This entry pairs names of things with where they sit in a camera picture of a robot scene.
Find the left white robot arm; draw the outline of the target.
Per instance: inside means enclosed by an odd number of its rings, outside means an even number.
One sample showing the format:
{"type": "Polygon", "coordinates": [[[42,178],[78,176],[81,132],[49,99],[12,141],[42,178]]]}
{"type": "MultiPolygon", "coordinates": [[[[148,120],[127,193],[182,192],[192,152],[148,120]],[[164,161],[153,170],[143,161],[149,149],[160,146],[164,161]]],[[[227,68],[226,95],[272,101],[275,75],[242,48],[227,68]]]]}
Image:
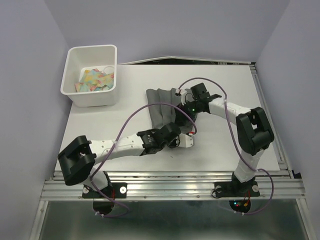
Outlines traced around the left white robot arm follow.
{"type": "Polygon", "coordinates": [[[83,184],[100,197],[106,197],[111,193],[111,182],[95,165],[104,160],[156,154],[175,143],[180,134],[180,128],[171,122],[160,129],[140,131],[118,140],[88,140],[80,135],[58,154],[64,183],[67,186],[83,184]]]}

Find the grey pleated skirt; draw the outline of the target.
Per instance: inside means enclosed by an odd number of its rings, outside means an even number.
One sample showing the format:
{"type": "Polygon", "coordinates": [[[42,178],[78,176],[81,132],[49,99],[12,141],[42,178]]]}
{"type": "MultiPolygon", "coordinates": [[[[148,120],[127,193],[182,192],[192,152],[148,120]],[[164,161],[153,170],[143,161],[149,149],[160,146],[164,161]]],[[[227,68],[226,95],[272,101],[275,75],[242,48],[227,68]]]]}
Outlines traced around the grey pleated skirt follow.
{"type": "MultiPolygon", "coordinates": [[[[147,103],[167,103],[174,106],[178,106],[181,103],[181,97],[176,96],[176,88],[171,90],[165,89],[147,89],[146,97],[147,103]]],[[[151,125],[154,129],[161,129],[164,125],[176,120],[176,109],[163,105],[157,104],[148,107],[151,125]]]]}

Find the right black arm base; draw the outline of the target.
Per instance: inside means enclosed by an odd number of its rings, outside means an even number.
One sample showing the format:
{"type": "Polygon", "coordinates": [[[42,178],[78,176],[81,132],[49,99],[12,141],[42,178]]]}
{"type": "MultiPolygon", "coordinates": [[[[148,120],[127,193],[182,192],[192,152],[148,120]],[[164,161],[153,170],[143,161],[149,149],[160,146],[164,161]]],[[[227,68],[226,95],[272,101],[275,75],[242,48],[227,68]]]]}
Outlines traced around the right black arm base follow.
{"type": "Polygon", "coordinates": [[[220,181],[214,183],[211,196],[214,199],[230,198],[230,208],[234,212],[244,215],[248,214],[251,209],[251,198],[260,196],[260,189],[256,181],[247,183],[220,181]]]}

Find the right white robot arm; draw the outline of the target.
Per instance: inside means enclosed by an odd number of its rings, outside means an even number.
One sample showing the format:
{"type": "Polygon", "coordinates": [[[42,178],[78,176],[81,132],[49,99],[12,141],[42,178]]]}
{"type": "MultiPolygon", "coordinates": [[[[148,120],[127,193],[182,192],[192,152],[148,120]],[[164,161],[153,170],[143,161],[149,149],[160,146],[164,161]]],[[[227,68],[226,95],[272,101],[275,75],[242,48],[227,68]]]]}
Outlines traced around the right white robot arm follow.
{"type": "Polygon", "coordinates": [[[275,136],[261,107],[248,108],[228,102],[219,94],[211,95],[203,83],[191,87],[190,91],[176,89],[180,97],[178,107],[193,121],[198,114],[208,113],[227,121],[233,144],[239,154],[238,165],[233,172],[235,180],[230,182],[231,192],[242,195],[248,190],[249,181],[253,180],[258,162],[275,136]]]}

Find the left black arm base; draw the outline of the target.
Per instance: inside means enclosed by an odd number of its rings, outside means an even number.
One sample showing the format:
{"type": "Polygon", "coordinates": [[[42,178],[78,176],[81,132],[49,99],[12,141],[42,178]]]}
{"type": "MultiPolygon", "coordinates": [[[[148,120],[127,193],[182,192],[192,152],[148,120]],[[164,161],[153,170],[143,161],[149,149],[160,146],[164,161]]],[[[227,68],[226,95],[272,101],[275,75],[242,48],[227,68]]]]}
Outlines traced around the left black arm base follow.
{"type": "Polygon", "coordinates": [[[102,218],[118,218],[129,213],[127,205],[119,200],[127,198],[128,184],[126,182],[114,182],[100,191],[96,191],[84,185],[82,198],[93,200],[92,208],[96,216],[102,218]]]}

